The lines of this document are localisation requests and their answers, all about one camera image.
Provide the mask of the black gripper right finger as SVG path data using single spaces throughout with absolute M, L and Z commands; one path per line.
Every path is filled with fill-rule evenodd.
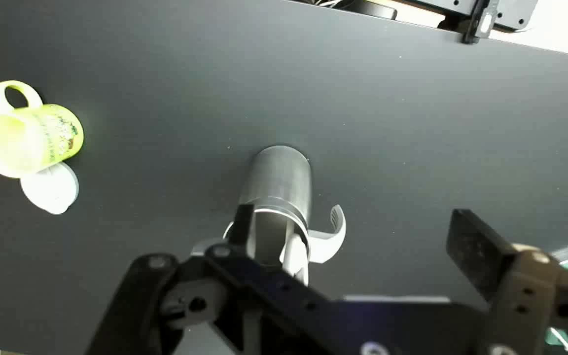
M 540 249 L 517 249 L 471 209 L 455 209 L 446 251 L 489 304 L 479 355 L 544 355 L 548 336 L 568 337 L 568 268 Z

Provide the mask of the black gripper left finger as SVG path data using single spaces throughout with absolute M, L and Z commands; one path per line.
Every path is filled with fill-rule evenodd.
M 239 205 L 231 237 L 205 253 L 207 268 L 227 292 L 213 322 L 217 334 L 239 355 L 329 355 L 319 320 L 327 300 L 282 268 L 250 259 L 252 229 L 254 207 Z

